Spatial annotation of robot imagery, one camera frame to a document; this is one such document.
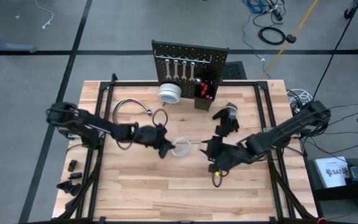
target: wrench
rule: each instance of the wrench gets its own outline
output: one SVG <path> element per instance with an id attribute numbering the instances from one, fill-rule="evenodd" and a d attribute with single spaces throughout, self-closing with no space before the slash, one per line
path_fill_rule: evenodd
<path id="1" fill-rule="evenodd" d="M 194 81 L 194 66 L 196 64 L 194 62 L 191 62 L 190 63 L 190 66 L 191 66 L 191 70 L 190 70 L 190 78 L 189 78 L 189 81 Z"/>
<path id="2" fill-rule="evenodd" d="M 167 67 L 167 76 L 166 79 L 171 79 L 171 75 L 169 74 L 169 59 L 165 59 L 165 66 Z"/>
<path id="3" fill-rule="evenodd" d="M 187 78 L 186 78 L 186 66 L 187 66 L 187 62 L 186 62 L 186 61 L 183 61 L 181 64 L 183 65 L 183 72 L 182 72 L 182 74 L 181 74 L 181 79 L 187 80 Z"/>
<path id="4" fill-rule="evenodd" d="M 173 61 L 173 64 L 175 66 L 175 75 L 173 76 L 173 78 L 179 78 L 179 75 L 178 75 L 178 60 L 174 60 Z"/>

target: concrete floor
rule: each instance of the concrete floor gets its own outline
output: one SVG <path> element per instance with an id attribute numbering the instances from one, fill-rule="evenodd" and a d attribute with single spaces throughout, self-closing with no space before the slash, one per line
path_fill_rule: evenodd
<path id="1" fill-rule="evenodd" d="M 313 0 L 286 0 L 284 33 L 293 32 Z M 32 0 L 0 0 L 0 35 L 8 42 L 34 44 L 38 50 L 71 50 L 86 0 L 39 0 L 52 10 L 51 25 L 41 26 L 50 15 Z M 350 1 L 321 1 L 316 6 L 298 41 L 290 49 L 331 50 L 347 21 L 343 12 Z M 241 25 L 249 16 L 240 0 L 93 0 L 80 50 L 150 50 L 152 39 L 230 49 L 249 49 L 242 42 Z M 259 23 L 269 23 L 260 18 Z M 251 22 L 247 41 L 256 49 L 280 49 L 257 37 Z M 342 40 L 340 49 L 358 49 L 358 11 Z M 261 55 L 267 62 L 274 55 Z M 283 55 L 271 69 L 274 79 L 284 79 L 287 88 L 314 92 L 329 55 Z M 253 55 L 229 55 L 227 61 L 243 61 L 248 79 L 258 79 L 261 64 Z M 0 56 L 0 223 L 15 223 L 22 211 L 32 174 L 47 130 L 45 109 L 53 103 L 62 81 L 68 56 Z M 151 55 L 76 57 L 64 101 L 78 102 L 84 80 L 108 80 L 116 73 L 120 80 L 156 79 Z M 336 55 L 317 98 L 326 106 L 358 103 L 358 55 Z M 358 107 L 335 109 L 332 120 L 357 112 Z M 330 126 L 329 132 L 358 131 L 356 117 Z M 327 151 L 358 143 L 358 136 L 316 138 Z M 30 221 L 48 220 L 52 215 L 68 141 L 54 134 L 47 163 Z M 310 159 L 328 157 L 307 146 Z M 358 148 L 338 156 L 358 157 Z M 328 218 L 347 215 L 337 221 L 358 222 L 353 203 L 325 203 Z"/>

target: roll of tape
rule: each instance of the roll of tape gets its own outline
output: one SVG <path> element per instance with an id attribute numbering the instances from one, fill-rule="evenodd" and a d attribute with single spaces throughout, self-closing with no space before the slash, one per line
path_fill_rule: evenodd
<path id="1" fill-rule="evenodd" d="M 171 150 L 171 152 L 174 156 L 183 157 L 190 152 L 191 143 L 189 142 L 189 140 L 187 140 L 185 138 L 182 138 L 182 137 L 176 138 L 172 144 L 175 147 L 177 146 L 177 144 L 183 145 L 180 148 L 176 147 Z"/>
<path id="2" fill-rule="evenodd" d="M 179 103 L 181 89 L 179 86 L 172 83 L 164 83 L 160 85 L 158 97 L 164 103 Z"/>

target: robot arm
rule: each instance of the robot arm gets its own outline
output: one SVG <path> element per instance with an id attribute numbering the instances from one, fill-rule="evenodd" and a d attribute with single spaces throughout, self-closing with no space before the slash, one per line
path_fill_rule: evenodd
<path id="1" fill-rule="evenodd" d="M 208 143 L 207 150 L 201 150 L 213 164 L 208 171 L 215 173 L 220 170 L 229 171 L 241 164 L 251 164 L 266 155 L 272 146 L 285 147 L 293 134 L 299 133 L 307 126 L 326 127 L 331 112 L 320 101 L 312 101 L 304 105 L 294 117 L 286 120 L 266 132 L 251 134 L 240 140 L 236 145 L 224 144 L 221 137 L 213 136 L 204 141 Z"/>
<path id="2" fill-rule="evenodd" d="M 59 130 L 61 134 L 69 138 L 69 135 L 76 134 L 81 137 L 85 147 L 100 149 L 100 135 L 110 134 L 119 144 L 120 142 L 143 144 L 158 149 L 159 156 L 163 159 L 169 149 L 175 146 L 165 139 L 167 129 L 158 124 L 153 126 L 139 127 L 138 123 L 114 124 L 86 110 L 78 109 L 72 103 L 54 103 L 47 110 L 47 122 Z"/>

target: wooden tabletop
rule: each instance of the wooden tabletop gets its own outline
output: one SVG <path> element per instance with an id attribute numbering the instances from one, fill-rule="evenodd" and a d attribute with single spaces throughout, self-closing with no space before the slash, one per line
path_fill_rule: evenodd
<path id="1" fill-rule="evenodd" d="M 94 112 L 99 84 L 100 81 L 85 81 L 80 108 Z M 285 85 L 283 80 L 269 80 L 268 84 L 275 119 L 277 124 L 280 124 L 291 117 Z M 162 108 L 157 93 L 156 86 L 115 86 L 112 107 L 120 99 L 131 97 L 143 101 L 155 111 Z M 191 151 L 185 157 L 175 157 L 168 152 L 165 159 L 160 159 L 158 151 L 135 144 L 123 151 L 117 147 L 115 140 L 108 136 L 104 147 L 94 218 L 105 216 L 110 221 L 266 221 L 269 217 L 276 216 L 266 161 L 251 165 L 241 164 L 223 178 L 220 188 L 212 185 L 211 174 L 208 172 L 210 162 L 199 151 L 206 149 L 206 144 L 200 142 L 210 139 L 214 134 L 219 120 L 214 121 L 211 118 L 229 101 L 239 108 L 237 119 L 240 130 L 224 138 L 225 143 L 234 144 L 252 133 L 261 131 L 254 88 L 220 86 L 209 112 L 194 109 L 193 100 L 183 98 L 178 104 L 163 107 L 169 116 L 166 138 L 173 141 L 177 137 L 183 137 L 191 142 Z M 105 103 L 106 95 L 102 104 L 102 117 Z M 265 102 L 264 111 L 269 125 Z M 162 123 L 163 116 L 157 115 L 156 120 Z M 134 103 L 127 103 L 121 107 L 118 121 L 137 121 L 140 126 L 152 125 L 151 117 Z M 69 147 L 78 143 L 80 140 L 71 141 Z M 296 140 L 292 140 L 290 146 L 300 149 Z M 68 152 L 62 182 L 70 175 L 67 167 L 72 159 L 78 161 L 75 172 L 83 172 L 86 150 L 75 147 Z M 284 160 L 290 188 L 306 209 L 317 215 L 303 158 L 291 150 L 285 150 Z M 288 210 L 281 189 L 280 195 L 287 217 Z M 86 196 L 83 216 L 88 213 L 89 197 L 90 190 Z M 71 199 L 70 194 L 59 190 L 53 217 L 63 213 L 65 204 Z"/>

